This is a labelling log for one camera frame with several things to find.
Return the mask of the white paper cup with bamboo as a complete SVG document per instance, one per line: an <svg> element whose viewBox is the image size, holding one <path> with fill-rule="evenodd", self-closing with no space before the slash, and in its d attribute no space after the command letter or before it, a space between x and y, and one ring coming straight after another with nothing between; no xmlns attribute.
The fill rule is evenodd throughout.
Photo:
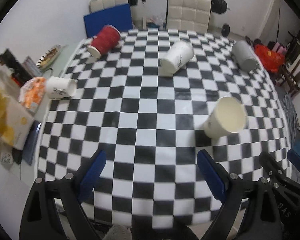
<svg viewBox="0 0 300 240"><path fill-rule="evenodd" d="M205 134L219 139L236 134L246 127L247 112L244 105L234 97L220 98L212 113L203 124Z"/></svg>

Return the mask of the grey cylindrical cup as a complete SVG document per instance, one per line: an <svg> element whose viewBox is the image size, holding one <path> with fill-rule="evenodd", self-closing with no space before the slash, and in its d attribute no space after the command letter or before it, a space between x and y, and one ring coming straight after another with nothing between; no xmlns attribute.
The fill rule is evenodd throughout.
<svg viewBox="0 0 300 240"><path fill-rule="evenodd" d="M258 68L256 55L246 41L236 41L232 46L231 53L241 70L249 73Z"/></svg>

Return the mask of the small white cup with print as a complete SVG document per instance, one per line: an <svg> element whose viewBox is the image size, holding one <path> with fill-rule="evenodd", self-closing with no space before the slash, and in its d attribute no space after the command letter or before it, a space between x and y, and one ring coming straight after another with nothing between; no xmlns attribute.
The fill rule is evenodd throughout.
<svg viewBox="0 0 300 240"><path fill-rule="evenodd" d="M46 94L50 99L68 98L75 95L77 83L74 79L50 77L46 81Z"/></svg>

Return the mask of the white paper cup with birds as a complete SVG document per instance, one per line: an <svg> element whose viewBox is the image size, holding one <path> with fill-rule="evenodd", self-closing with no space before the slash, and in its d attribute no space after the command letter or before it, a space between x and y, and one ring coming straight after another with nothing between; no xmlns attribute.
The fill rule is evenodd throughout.
<svg viewBox="0 0 300 240"><path fill-rule="evenodd" d="M161 68L167 74L173 75L185 66L194 57L192 44L185 41L177 41L160 60Z"/></svg>

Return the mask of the red paper cup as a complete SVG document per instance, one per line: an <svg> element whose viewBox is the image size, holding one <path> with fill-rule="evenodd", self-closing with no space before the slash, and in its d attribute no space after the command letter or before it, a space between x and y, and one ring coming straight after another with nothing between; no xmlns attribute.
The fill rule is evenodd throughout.
<svg viewBox="0 0 300 240"><path fill-rule="evenodd" d="M91 44L87 46L87 51L96 59L100 59L111 49L118 46L120 39L120 32L114 26L105 25Z"/></svg>

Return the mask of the dark blue notebook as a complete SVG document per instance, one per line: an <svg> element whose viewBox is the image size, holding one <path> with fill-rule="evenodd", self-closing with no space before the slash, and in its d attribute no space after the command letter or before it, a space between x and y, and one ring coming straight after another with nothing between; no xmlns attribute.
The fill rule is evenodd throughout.
<svg viewBox="0 0 300 240"><path fill-rule="evenodd" d="M41 123L35 120L31 126L28 137L25 141L24 148L22 150L22 159L28 164L32 165L33 157L35 153L35 148L38 140L38 135L40 132Z"/></svg>

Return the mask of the white mug with text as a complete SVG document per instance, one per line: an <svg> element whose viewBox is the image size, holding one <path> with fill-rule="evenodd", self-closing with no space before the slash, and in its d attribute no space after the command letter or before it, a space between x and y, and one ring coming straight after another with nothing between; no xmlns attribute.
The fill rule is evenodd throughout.
<svg viewBox="0 0 300 240"><path fill-rule="evenodd" d="M2 146L0 143L0 163L12 165L14 163L14 159L12 153L2 151Z"/></svg>

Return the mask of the yellow white snack bag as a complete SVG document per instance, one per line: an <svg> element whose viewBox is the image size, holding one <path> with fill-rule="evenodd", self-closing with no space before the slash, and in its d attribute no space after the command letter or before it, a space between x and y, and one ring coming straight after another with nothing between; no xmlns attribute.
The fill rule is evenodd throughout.
<svg viewBox="0 0 300 240"><path fill-rule="evenodd" d="M17 150L23 150L33 122L33 116L0 89L0 140Z"/></svg>

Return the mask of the red plastic bag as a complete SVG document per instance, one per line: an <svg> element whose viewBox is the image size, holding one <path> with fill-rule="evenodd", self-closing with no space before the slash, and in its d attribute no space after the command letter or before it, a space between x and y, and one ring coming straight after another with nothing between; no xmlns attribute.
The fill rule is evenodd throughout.
<svg viewBox="0 0 300 240"><path fill-rule="evenodd" d="M277 73L285 62L285 56L281 53L270 50L264 45L256 44L254 52L260 59L263 67L271 73Z"/></svg>

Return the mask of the orange snack package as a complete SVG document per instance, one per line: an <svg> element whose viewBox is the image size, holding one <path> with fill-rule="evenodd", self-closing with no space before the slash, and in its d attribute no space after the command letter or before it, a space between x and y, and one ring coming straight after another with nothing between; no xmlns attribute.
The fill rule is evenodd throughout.
<svg viewBox="0 0 300 240"><path fill-rule="evenodd" d="M34 77L20 88L18 101L30 113L37 112L46 93L46 82L45 77Z"/></svg>

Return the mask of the checkered black white tablecloth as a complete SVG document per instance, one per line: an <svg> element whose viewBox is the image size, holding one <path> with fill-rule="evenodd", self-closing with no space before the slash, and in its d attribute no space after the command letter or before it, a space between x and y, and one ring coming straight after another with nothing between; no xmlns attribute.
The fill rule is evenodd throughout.
<svg viewBox="0 0 300 240"><path fill-rule="evenodd" d="M84 203L87 216L130 226L136 218L156 228L175 222L200 224L220 207L197 167L207 150L243 179L265 176L260 152L287 168L290 146L284 112L267 72L250 74L230 57L233 41L194 31L130 30L122 46L97 60L82 40L63 73L77 82L72 98L52 101L39 148L39 177L61 179L98 149L106 165ZM160 60L177 41L194 57L175 74ZM222 97L234 97L247 112L246 127L219 139L203 124Z"/></svg>

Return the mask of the black box on table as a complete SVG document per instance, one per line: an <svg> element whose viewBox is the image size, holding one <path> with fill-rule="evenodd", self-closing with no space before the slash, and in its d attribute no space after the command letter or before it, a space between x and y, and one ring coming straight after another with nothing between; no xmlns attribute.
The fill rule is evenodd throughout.
<svg viewBox="0 0 300 240"><path fill-rule="evenodd" d="M6 49L4 53L0 54L0 65L7 66L12 71L12 79L19 85L19 87L22 87L27 81L33 78L16 60L9 49Z"/></svg>

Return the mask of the small black dumbbell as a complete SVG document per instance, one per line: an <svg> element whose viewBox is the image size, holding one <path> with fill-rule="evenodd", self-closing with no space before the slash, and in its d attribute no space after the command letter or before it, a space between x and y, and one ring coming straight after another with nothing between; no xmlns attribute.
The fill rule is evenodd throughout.
<svg viewBox="0 0 300 240"><path fill-rule="evenodd" d="M222 26L221 33L223 37L228 37L230 34L230 26L228 24L224 24Z"/></svg>

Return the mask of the spiky edged decorative plate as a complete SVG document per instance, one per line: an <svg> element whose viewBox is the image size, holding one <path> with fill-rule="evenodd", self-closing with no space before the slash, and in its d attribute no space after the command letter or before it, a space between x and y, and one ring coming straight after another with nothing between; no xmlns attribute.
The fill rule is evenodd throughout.
<svg viewBox="0 0 300 240"><path fill-rule="evenodd" d="M57 59L62 48L63 47L59 44L51 47L44 55L40 57L36 63L36 66L40 70L44 70L49 67L55 61L55 59Z"/></svg>

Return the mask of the barbell with black plates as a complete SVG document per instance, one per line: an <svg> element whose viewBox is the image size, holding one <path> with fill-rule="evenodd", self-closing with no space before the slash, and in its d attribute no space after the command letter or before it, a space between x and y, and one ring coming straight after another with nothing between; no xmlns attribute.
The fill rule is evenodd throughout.
<svg viewBox="0 0 300 240"><path fill-rule="evenodd" d="M139 0L128 0L130 6L137 6ZM169 7L187 7L194 9L208 9L216 14L224 14L230 11L225 0L167 0L167 8Z"/></svg>

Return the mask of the white plastic bag on floor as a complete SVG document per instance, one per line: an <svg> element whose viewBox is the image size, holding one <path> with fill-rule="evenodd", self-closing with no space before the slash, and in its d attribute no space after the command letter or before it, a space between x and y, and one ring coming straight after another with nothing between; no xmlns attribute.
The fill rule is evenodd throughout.
<svg viewBox="0 0 300 240"><path fill-rule="evenodd" d="M147 19L148 28L165 29L166 28L166 14L160 13L159 15L153 15Z"/></svg>

